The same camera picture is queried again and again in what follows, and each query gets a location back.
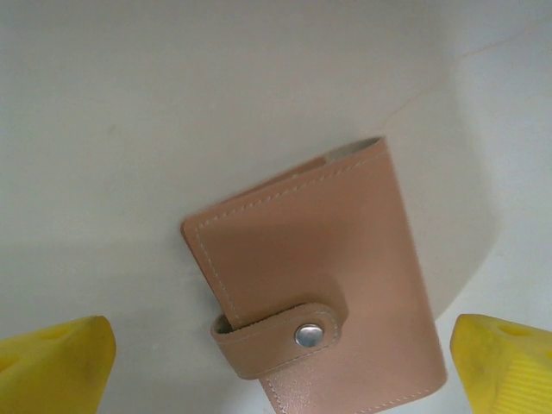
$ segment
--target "white surface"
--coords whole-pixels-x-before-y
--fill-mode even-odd
[[[552,329],[551,16],[549,0],[1,2],[0,334],[107,316],[100,413],[272,412],[209,338],[218,308],[179,222],[381,132],[450,372],[389,412],[468,413],[457,315]]]

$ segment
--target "metal snap button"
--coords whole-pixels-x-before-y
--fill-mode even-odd
[[[323,329],[314,323],[307,323],[295,331],[295,342],[301,347],[315,347],[323,338]]]

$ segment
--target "yellow plastic piece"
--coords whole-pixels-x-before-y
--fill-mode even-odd
[[[93,414],[114,359],[104,317],[0,341],[0,414]]]
[[[450,349],[474,414],[552,413],[552,332],[462,315]]]

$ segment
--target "leather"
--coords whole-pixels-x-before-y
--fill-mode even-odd
[[[342,321],[335,346],[261,376],[278,414],[374,413],[445,382],[385,139],[307,161],[188,217],[182,232],[232,329],[301,304]],[[271,354],[295,345],[288,336]]]
[[[303,325],[314,323],[324,332],[312,348],[290,343]],[[238,330],[221,315],[211,334],[240,378],[258,379],[335,345],[341,335],[339,317],[326,305],[302,304]]]

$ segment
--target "stitching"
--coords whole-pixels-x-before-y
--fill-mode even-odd
[[[318,306],[324,306],[324,305],[322,305],[322,304],[317,304],[317,303],[310,303],[310,304],[316,304],[316,305],[318,305]],[[232,333],[235,333],[235,332],[237,332],[237,331],[239,331],[239,330],[243,330],[243,329],[245,329],[245,328],[251,328],[251,327],[253,327],[253,326],[255,326],[255,325],[258,325],[258,324],[260,324],[260,323],[269,321],[269,320],[271,320],[271,319],[273,319],[273,318],[275,318],[275,317],[277,317],[277,316],[279,316],[279,315],[283,315],[284,313],[288,313],[288,312],[290,312],[290,311],[294,311],[294,310],[296,310],[297,308],[305,307],[305,306],[308,306],[308,305],[310,305],[310,304],[298,304],[297,306],[293,306],[292,308],[283,310],[283,311],[281,311],[280,313],[277,313],[277,314],[275,314],[275,315],[271,315],[270,317],[266,317],[266,318],[264,318],[264,319],[261,319],[260,321],[253,322],[253,323],[251,323],[251,324],[249,324],[249,325],[247,325],[247,326],[244,326],[243,328],[239,328],[239,329],[236,329],[236,330],[231,330],[231,331],[230,331],[229,333],[227,333],[227,334],[221,334],[221,336],[225,336],[225,335],[226,335],[226,336],[229,336],[229,335],[231,335]],[[310,315],[311,313],[328,313],[329,315],[331,315],[331,314],[330,314],[329,312],[327,312],[326,310],[312,310],[311,312],[307,313],[307,315]],[[303,314],[302,316],[293,317],[292,319],[286,319],[283,323],[287,323],[287,322],[289,322],[289,321],[291,321],[291,320],[293,320],[293,319],[295,319],[295,318],[297,318],[297,317],[303,317],[303,316],[304,316],[304,314]]]
[[[260,372],[258,372],[258,373],[251,373],[249,376],[251,376],[251,375],[255,375],[255,376],[256,376],[256,375],[261,375],[262,373],[269,373],[269,372],[275,370],[276,368],[282,368],[282,367],[285,367],[285,366],[288,365],[288,364],[291,364],[292,362],[301,360],[301,359],[303,359],[305,356],[317,354],[318,352],[320,352],[320,351],[322,351],[322,350],[324,350],[324,349],[326,349],[326,348],[332,346],[334,343],[336,343],[336,339],[337,339],[337,335],[334,335],[334,337],[332,338],[331,342],[330,342],[328,345],[326,345],[326,346],[324,346],[324,347],[322,347],[322,348],[320,348],[320,349],[317,349],[316,351],[312,351],[312,352],[309,352],[308,354],[296,356],[296,357],[293,358],[292,360],[289,360],[289,361],[286,361],[286,362],[282,362],[281,364],[278,364],[278,365],[276,365],[276,366],[274,366],[274,367],[272,367],[272,368],[265,369],[264,371],[260,371]]]
[[[359,162],[356,162],[355,164],[353,164],[352,166],[347,166],[347,167],[344,167],[340,170],[336,170],[334,172],[331,172],[329,174],[326,174],[326,175],[323,175],[322,177],[318,177],[317,179],[313,179],[311,181],[308,181],[306,183],[303,183],[302,185],[296,185],[292,188],[288,188],[286,190],[283,190],[281,192],[278,192],[276,194],[273,194],[273,195],[270,195],[266,198],[261,198],[257,201],[254,201],[252,203],[249,203],[249,204],[245,204],[239,208],[234,208],[230,211],[224,211],[223,213],[220,213],[220,214],[217,214],[216,216],[210,218],[210,219],[207,219],[205,220],[204,222],[200,223],[197,227],[196,227],[196,237],[198,239],[198,242],[199,242],[199,245],[201,246],[201,249],[203,250],[204,252],[204,255],[205,257],[207,258],[207,261],[209,263],[209,266],[210,266],[210,269],[211,271],[213,272],[213,275],[215,276],[215,279],[217,280],[218,284],[221,286],[222,290],[223,290],[223,293],[224,293],[224,296],[225,298],[228,300],[228,303],[230,305],[230,308],[231,310],[234,312],[234,315],[236,317],[236,319],[239,321],[239,322],[242,322],[242,318],[239,316],[239,314],[237,313],[236,311],[236,308],[235,308],[235,304],[234,302],[232,301],[232,299],[230,298],[229,294],[228,294],[228,291],[226,290],[226,287],[224,286],[224,283],[221,281],[220,279],[220,276],[218,274],[218,272],[216,271],[215,267],[213,266],[213,262],[209,256],[209,253],[207,252],[207,249],[205,248],[205,245],[203,244],[203,241],[201,240],[201,235],[199,234],[199,230],[204,228],[205,226],[221,219],[221,218],[224,218],[224,217],[227,217],[227,216],[232,216],[236,213],[239,213],[241,211],[245,211],[245,210],[248,210],[248,209],[251,209],[255,206],[258,206],[258,205],[261,205],[261,204],[264,204],[264,203],[268,203],[269,201],[271,200],[274,200],[276,198],[279,198],[279,197],[283,197],[285,195],[288,195],[288,194],[291,194],[293,192],[296,192],[296,191],[299,191],[299,190],[302,190],[304,189],[305,187],[309,186],[309,185],[314,185],[315,183],[320,183],[322,181],[324,181],[325,179],[331,179],[331,178],[334,178],[336,176],[338,176],[339,174],[342,174],[342,173],[346,173],[347,171],[351,171],[353,170],[354,168],[357,168],[358,166],[363,166],[365,164],[368,164],[374,160],[377,160],[378,158],[381,158],[383,155],[387,154],[387,151],[382,151],[370,158],[366,158],[365,160],[362,160],[362,161],[359,161]],[[273,386],[273,383],[271,382],[271,380],[267,380],[267,384],[268,386],[270,387],[272,393],[273,393],[273,396],[274,396],[274,399],[276,400],[276,404],[278,405],[278,408],[280,410],[280,414],[287,414],[287,410],[284,408],[284,406],[282,405],[282,402],[279,398],[279,395],[278,393],[276,392],[276,389],[274,388]],[[396,405],[397,403],[399,402],[405,402],[405,401],[408,401],[410,399],[413,399],[415,397],[418,397],[418,396],[422,396],[422,395],[425,395],[426,393],[429,393],[431,391],[434,391],[436,390],[438,387],[435,387],[435,388],[430,388],[429,390],[423,390],[421,392],[416,392],[414,394],[411,394],[409,396],[405,396],[405,397],[402,397],[402,398],[398,398],[398,399],[395,399],[395,400],[392,400],[388,403],[384,403],[384,404],[381,404],[381,405],[375,405],[374,407],[371,407],[371,408],[367,408],[365,410],[361,410],[361,411],[357,411],[356,413],[354,414],[368,414],[370,412],[374,412],[374,410],[378,410],[379,408],[383,408],[383,407],[387,407],[387,406],[392,406],[392,405]]]
[[[328,315],[329,319],[331,319],[331,322],[334,324],[334,335],[332,336],[331,341],[330,341],[329,343],[327,343],[326,345],[324,345],[323,347],[321,347],[321,348],[319,348],[319,349],[314,349],[314,350],[310,351],[310,352],[307,353],[307,354],[302,354],[302,355],[300,355],[300,356],[296,356],[295,358],[290,359],[290,360],[285,361],[285,362],[282,362],[282,363],[280,363],[280,364],[278,364],[278,365],[275,365],[274,367],[270,367],[270,368],[268,368],[268,369],[265,369],[264,371],[259,371],[259,372],[257,372],[257,373],[247,374],[247,376],[248,376],[248,377],[250,377],[250,376],[252,376],[252,375],[257,376],[257,375],[261,375],[261,374],[263,374],[263,373],[268,373],[268,372],[270,372],[270,371],[273,371],[273,370],[275,370],[276,368],[285,367],[286,365],[291,364],[291,363],[294,362],[294,361],[298,361],[298,360],[304,358],[305,356],[314,355],[314,354],[316,354],[316,353],[322,351],[323,349],[329,348],[329,347],[332,346],[334,343],[336,343],[337,337],[339,336],[339,329],[337,328],[337,322],[336,322],[336,320],[335,320],[328,312],[323,312],[323,311],[316,311],[316,312],[307,313],[307,314],[305,314],[305,316],[306,316],[306,315],[314,315],[314,314],[324,314],[324,315]],[[287,322],[290,322],[290,321],[295,320],[295,319],[301,319],[301,318],[302,318],[302,317],[294,317],[293,319],[290,319],[290,320],[287,321]],[[274,325],[274,326],[272,326],[271,328],[275,328],[275,327],[281,326],[281,325],[283,325],[283,324],[285,324],[285,323],[281,323],[281,324],[279,324],[279,325]],[[259,333],[260,333],[260,332],[255,332],[254,334],[252,334],[252,335],[250,335],[250,336],[257,335],[257,334],[259,334]],[[235,342],[242,341],[242,340],[244,340],[244,339],[247,339],[247,338],[250,337],[250,336],[247,336],[246,338],[241,338],[240,340],[235,341]]]
[[[366,408],[364,410],[360,410],[360,411],[357,411],[355,414],[368,414],[370,412],[375,412],[375,411],[378,411],[378,410],[381,410],[381,409],[389,409],[391,407],[393,407],[394,405],[397,405],[397,404],[401,404],[401,403],[405,403],[407,401],[410,401],[410,400],[413,400],[415,398],[421,398],[421,397],[424,397],[426,395],[429,395],[431,394],[432,392],[438,390],[439,388],[441,388],[442,384],[438,385],[438,386],[434,386],[434,387],[431,387],[431,388],[428,388],[426,390],[423,390],[423,391],[420,391],[420,392],[414,392],[413,394],[411,395],[407,395],[405,397],[401,397],[401,398],[397,398],[397,399],[392,399],[391,401],[387,402],[387,403],[382,403],[382,404],[379,404],[379,405],[374,405],[373,407],[370,407],[370,408]]]
[[[215,270],[215,267],[213,266],[213,262],[212,262],[212,260],[210,259],[209,254],[207,253],[207,249],[205,248],[205,245],[204,245],[203,241],[201,240],[201,237],[199,236],[199,230],[198,230],[198,229],[196,229],[196,238],[198,239],[199,246],[201,246],[201,249],[204,251],[205,257],[207,258],[207,261],[209,262],[209,266],[210,266],[210,268],[211,268],[213,274],[215,275],[215,279],[218,281],[218,284],[221,286],[221,289],[223,290],[224,297],[225,297],[226,300],[228,301],[228,303],[229,303],[229,305],[230,305],[230,309],[234,312],[234,315],[235,315],[236,319],[237,319],[240,323],[243,322],[242,318],[240,317],[240,315],[238,315],[238,312],[237,312],[237,310],[235,309],[234,301],[232,300],[232,298],[231,298],[230,295],[228,294],[228,291],[226,290],[226,286],[225,286],[224,283],[221,281],[221,278],[218,276],[218,272]]]
[[[273,392],[274,399],[276,400],[276,404],[278,405],[278,408],[282,414],[287,414],[287,410],[284,408],[284,405],[282,404],[282,401],[279,399],[279,395],[276,392],[276,389],[273,386],[273,383],[271,380],[267,380],[268,386],[270,386],[270,389]]]
[[[260,333],[263,333],[263,332],[266,332],[270,329],[274,329],[274,328],[278,328],[280,326],[283,326],[283,325],[286,325],[288,324],[289,322],[293,322],[293,321],[296,321],[298,319],[303,319],[304,317],[307,317],[309,315],[327,315],[329,317],[329,319],[331,320],[331,322],[334,324],[334,339],[336,338],[336,335],[337,335],[337,322],[336,320],[334,319],[334,317],[329,313],[327,312],[326,310],[314,310],[312,312],[309,312],[309,313],[305,313],[303,315],[299,315],[297,317],[292,317],[291,319],[286,319],[285,321],[282,321],[280,323],[276,323],[274,325],[271,325],[271,326],[268,326],[264,329],[261,329],[261,330],[257,330],[256,332],[253,332],[252,334],[249,334],[247,336],[244,336],[242,338],[237,338],[237,339],[233,339],[233,340],[230,340],[230,341],[226,341],[226,342],[219,342],[221,345],[230,345],[232,343],[236,343],[236,342],[241,342],[241,341],[245,341],[246,339],[250,338],[251,336],[255,336],[255,335],[258,335]],[[258,323],[253,323],[251,325],[248,325],[246,326],[245,328],[249,328],[249,327],[252,327],[252,326],[255,326],[256,324]],[[241,329],[239,330],[235,330],[234,332],[230,332],[229,334],[224,334],[224,335],[231,335],[232,333],[235,333],[235,332],[239,332]]]
[[[363,166],[364,164],[367,164],[369,162],[372,162],[374,160],[377,160],[378,158],[381,158],[382,156],[386,155],[387,154],[387,150],[385,151],[381,151],[380,153],[370,157],[370,158],[366,158],[365,160],[362,160],[362,161],[358,161],[356,163],[354,163],[353,165],[351,166],[346,166],[344,168],[341,168],[339,170],[335,170],[334,172],[331,172],[329,174],[326,174],[326,175],[323,175],[321,177],[318,177],[316,179],[312,179],[311,181],[307,181],[306,183],[303,183],[301,185],[295,185],[294,187],[292,188],[288,188],[288,189],[285,189],[281,192],[277,192],[275,194],[271,194],[270,196],[268,197],[265,197],[265,198],[260,198],[258,199],[257,201],[253,201],[252,203],[249,203],[249,204],[244,204],[243,206],[241,207],[236,207],[232,210],[229,210],[229,211],[224,211],[222,213],[219,213],[217,214],[216,216],[212,217],[212,218],[209,218],[207,220],[205,220],[203,223],[199,224],[198,227],[196,228],[196,231],[198,232],[199,229],[202,229],[203,227],[206,227],[208,226],[209,224],[217,221],[217,220],[220,220],[221,218],[225,218],[227,216],[233,216],[234,214],[236,213],[239,213],[241,211],[245,211],[245,210],[248,210],[248,209],[251,209],[257,205],[260,205],[260,204],[264,204],[264,203],[268,203],[269,201],[272,201],[274,200],[275,198],[279,198],[279,197],[282,197],[282,196],[286,196],[288,194],[291,194],[293,192],[297,192],[299,190],[303,190],[305,187],[308,187],[309,185],[313,185],[313,184],[316,184],[316,183],[319,183],[321,181],[324,181],[325,179],[332,179],[334,178],[335,176],[337,175],[340,175],[342,173],[346,173],[347,171],[350,171],[358,166]]]

